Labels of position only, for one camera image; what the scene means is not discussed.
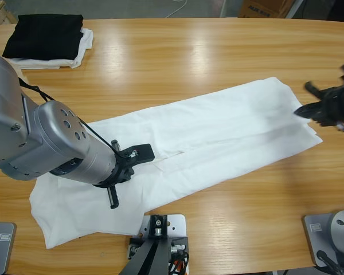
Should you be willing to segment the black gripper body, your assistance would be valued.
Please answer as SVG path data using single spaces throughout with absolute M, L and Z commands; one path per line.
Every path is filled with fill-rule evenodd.
M 107 190 L 110 209 L 115 209 L 119 206 L 119 199 L 115 185 L 123 183 L 131 179 L 134 174 L 131 168 L 131 149 L 120 150 L 120 146 L 117 140 L 111 142 L 111 146 L 116 150 L 115 152 L 115 167 L 111 172 L 111 175 L 99 184 L 94 184 L 95 187 L 105 188 Z
M 323 127 L 332 126 L 344 132 L 344 84 L 319 90 L 307 82 L 304 88 L 318 99 L 317 102 L 321 102 L 321 111 L 311 120 Z

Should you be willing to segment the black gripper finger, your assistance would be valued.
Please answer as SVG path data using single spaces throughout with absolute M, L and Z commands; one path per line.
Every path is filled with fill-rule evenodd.
M 299 107 L 294 111 L 294 114 L 305 119 L 312 119 L 318 112 L 321 111 L 321 102 L 309 103 Z

